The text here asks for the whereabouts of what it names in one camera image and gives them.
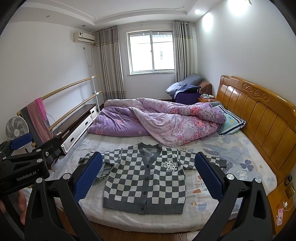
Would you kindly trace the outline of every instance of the human hand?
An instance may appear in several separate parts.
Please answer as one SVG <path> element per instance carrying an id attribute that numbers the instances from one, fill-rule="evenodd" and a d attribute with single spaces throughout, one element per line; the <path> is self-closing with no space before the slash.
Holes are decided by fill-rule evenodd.
<path id="1" fill-rule="evenodd" d="M 19 194 L 20 194 L 20 196 L 18 198 L 18 207 L 21 211 L 20 221 L 23 225 L 25 225 L 26 212 L 27 212 L 27 200 L 26 200 L 26 197 L 25 197 L 24 193 L 22 192 L 22 190 L 19 190 Z M 1 200 L 0 200 L 0 209 L 3 214 L 6 213 L 5 205 Z"/>

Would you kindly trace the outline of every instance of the air conditioner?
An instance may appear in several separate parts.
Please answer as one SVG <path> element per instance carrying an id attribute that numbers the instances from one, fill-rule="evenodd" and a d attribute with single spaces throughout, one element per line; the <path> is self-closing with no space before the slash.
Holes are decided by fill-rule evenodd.
<path id="1" fill-rule="evenodd" d="M 73 40 L 75 43 L 93 44 L 94 36 L 82 32 L 76 32 L 73 35 Z"/>

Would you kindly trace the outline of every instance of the purple comforter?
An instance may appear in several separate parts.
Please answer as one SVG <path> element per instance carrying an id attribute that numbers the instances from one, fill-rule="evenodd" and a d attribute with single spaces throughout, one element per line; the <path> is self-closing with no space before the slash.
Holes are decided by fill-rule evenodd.
<path id="1" fill-rule="evenodd" d="M 212 134 L 226 117 L 209 103 L 183 105 L 155 99 L 108 100 L 88 132 L 116 137 L 153 136 L 175 147 Z"/>

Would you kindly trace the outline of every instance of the pink phone case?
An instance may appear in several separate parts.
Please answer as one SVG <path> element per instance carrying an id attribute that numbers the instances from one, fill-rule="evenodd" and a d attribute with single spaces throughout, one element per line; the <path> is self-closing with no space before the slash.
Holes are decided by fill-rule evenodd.
<path id="1" fill-rule="evenodd" d="M 280 226 L 283 222 L 283 214 L 284 214 L 284 210 L 282 208 L 279 209 L 278 211 L 278 218 L 276 220 L 276 225 Z"/>

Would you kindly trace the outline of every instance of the drawer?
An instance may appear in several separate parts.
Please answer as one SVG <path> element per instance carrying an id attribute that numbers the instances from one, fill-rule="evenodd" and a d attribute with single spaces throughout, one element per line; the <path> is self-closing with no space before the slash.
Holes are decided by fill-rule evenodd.
<path id="1" fill-rule="evenodd" d="M 96 107 L 94 107 L 94 108 L 92 108 L 92 109 L 90 110 L 90 114 L 91 114 L 91 119 L 92 119 L 92 120 L 94 120 L 94 119 L 97 117 L 98 113 L 97 113 L 97 111 L 96 111 Z"/>
<path id="2" fill-rule="evenodd" d="M 91 115 L 89 115 L 78 127 L 80 133 L 83 133 L 92 123 Z"/>
<path id="3" fill-rule="evenodd" d="M 69 151 L 71 146 L 78 140 L 80 134 L 81 130 L 79 129 L 79 127 L 77 127 L 62 144 L 62 147 L 64 147 L 64 152 L 67 153 Z"/>

